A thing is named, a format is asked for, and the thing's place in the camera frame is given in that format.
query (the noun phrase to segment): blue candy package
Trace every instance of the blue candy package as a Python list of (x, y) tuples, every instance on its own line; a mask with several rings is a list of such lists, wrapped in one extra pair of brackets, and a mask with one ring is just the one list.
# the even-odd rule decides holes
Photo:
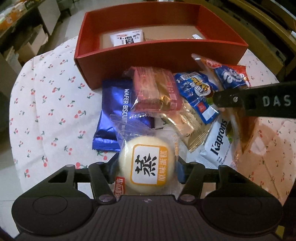
[(205, 124), (211, 123), (219, 114), (213, 103), (214, 91), (218, 91), (217, 86), (211, 83), (203, 73), (177, 73), (174, 77), (180, 94), (195, 109)]
[[(92, 148), (104, 151), (120, 151), (116, 132), (110, 121), (110, 114), (121, 116), (127, 122), (131, 105), (135, 102), (133, 81), (129, 79), (105, 80), (102, 82), (102, 111), (94, 134)], [(141, 117), (141, 122), (154, 128), (154, 118)]]
[(214, 72), (224, 89), (233, 89), (237, 87), (248, 87), (243, 76), (238, 74), (234, 69), (222, 65), (210, 58), (202, 57), (200, 55), (192, 54), (192, 58), (198, 65), (208, 73)]

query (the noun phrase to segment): red logo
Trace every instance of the red logo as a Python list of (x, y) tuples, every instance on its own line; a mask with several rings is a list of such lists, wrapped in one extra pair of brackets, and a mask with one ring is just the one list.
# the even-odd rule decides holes
[(198, 109), (199, 109), (199, 111), (200, 111), (201, 113), (203, 113), (203, 112), (206, 110), (206, 107), (205, 107), (205, 105), (204, 105), (203, 102), (199, 102), (199, 103), (197, 104), (197, 107), (198, 107)]
[(125, 194), (125, 179), (124, 177), (116, 177), (114, 185), (114, 196), (118, 199), (121, 195)]
[(220, 63), (218, 63), (216, 61), (213, 61), (211, 59), (207, 59), (206, 63), (207, 63), (207, 66), (209, 66), (212, 69), (215, 69), (215, 68), (218, 68), (218, 67), (222, 66)]

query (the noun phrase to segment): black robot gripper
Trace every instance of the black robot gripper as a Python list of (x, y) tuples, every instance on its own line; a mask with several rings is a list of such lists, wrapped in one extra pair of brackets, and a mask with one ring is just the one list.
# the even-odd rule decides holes
[[(12, 207), (16, 240), (280, 240), (280, 202), (235, 170), (177, 163), (184, 184), (178, 199), (126, 196), (116, 201), (118, 153), (86, 169), (66, 165), (24, 194)], [(200, 199), (203, 183), (216, 190)], [(90, 183), (94, 198), (77, 190)]]

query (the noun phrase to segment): ribbed black surface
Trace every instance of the ribbed black surface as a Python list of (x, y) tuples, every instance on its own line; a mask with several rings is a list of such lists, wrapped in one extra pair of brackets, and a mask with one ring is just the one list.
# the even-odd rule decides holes
[(279, 240), (272, 234), (239, 238), (210, 227), (193, 206), (179, 204), (172, 196), (123, 196), (113, 205), (101, 206), (81, 228), (58, 237), (25, 233), (17, 241), (259, 241)]

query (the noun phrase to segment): white letter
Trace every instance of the white letter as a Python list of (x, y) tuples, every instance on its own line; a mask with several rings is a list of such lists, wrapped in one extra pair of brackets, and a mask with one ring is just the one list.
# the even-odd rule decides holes
[(263, 100), (264, 107), (269, 106), (270, 102), (269, 102), (269, 97), (268, 96), (263, 96), (262, 100)]
[(276, 106), (276, 104), (278, 106), (281, 106), (281, 103), (279, 102), (279, 98), (277, 97), (277, 95), (274, 97), (274, 106)]
[(284, 96), (284, 101), (287, 102), (287, 103), (285, 103), (285, 106), (289, 106), (291, 104), (291, 101), (288, 98), (290, 98), (289, 95)]

